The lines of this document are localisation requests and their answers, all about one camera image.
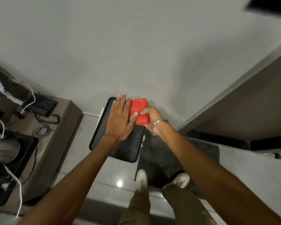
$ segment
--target red object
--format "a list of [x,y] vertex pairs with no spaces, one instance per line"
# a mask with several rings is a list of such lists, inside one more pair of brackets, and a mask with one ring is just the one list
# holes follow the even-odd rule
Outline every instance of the red object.
[[[131,117],[135,112],[141,112],[144,108],[149,107],[147,99],[131,100],[129,117]],[[150,116],[149,114],[138,115],[135,125],[145,125],[149,124]]]

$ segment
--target forearm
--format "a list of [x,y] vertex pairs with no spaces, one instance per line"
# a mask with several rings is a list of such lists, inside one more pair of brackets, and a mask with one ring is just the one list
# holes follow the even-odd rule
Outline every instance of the forearm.
[[104,136],[97,148],[67,174],[19,224],[71,224],[116,144],[115,138]]
[[268,208],[235,175],[214,162],[181,136],[168,123],[158,126],[160,137],[202,192],[206,200],[228,224],[281,224]]

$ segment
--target bracelet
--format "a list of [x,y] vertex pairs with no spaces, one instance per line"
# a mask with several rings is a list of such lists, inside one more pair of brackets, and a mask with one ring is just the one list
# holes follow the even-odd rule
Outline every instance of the bracelet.
[[151,129],[150,129],[150,132],[151,132],[151,134],[152,134],[153,136],[157,136],[157,134],[153,133],[153,128],[154,128],[154,126],[155,126],[156,124],[158,124],[159,122],[162,122],[162,121],[165,121],[165,122],[169,123],[169,121],[168,121],[167,119],[164,119],[164,118],[162,118],[162,119],[158,120],[157,122],[155,122],[155,123],[152,125]]

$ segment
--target person's left arm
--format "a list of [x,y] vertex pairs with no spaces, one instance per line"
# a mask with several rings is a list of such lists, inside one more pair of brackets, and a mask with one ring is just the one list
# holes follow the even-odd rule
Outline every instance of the person's left arm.
[[[111,151],[125,140],[133,129],[128,123],[131,98],[117,97],[113,103],[106,127],[106,135],[69,174],[67,174],[20,221],[20,225],[72,224],[83,204],[95,177]],[[130,121],[135,123],[138,113]]]

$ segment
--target person's right hand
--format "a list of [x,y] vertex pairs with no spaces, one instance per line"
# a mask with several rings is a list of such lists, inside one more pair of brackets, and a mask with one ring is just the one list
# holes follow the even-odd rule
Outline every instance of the person's right hand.
[[[147,129],[151,130],[152,125],[157,122],[158,120],[162,119],[160,113],[156,110],[155,107],[147,107],[144,108],[143,111],[140,112],[141,115],[144,114],[149,114],[150,116],[150,123],[148,125],[143,125],[144,127],[146,127]],[[153,128],[153,133],[154,134],[159,134],[158,129],[157,129],[157,125],[156,124]]]

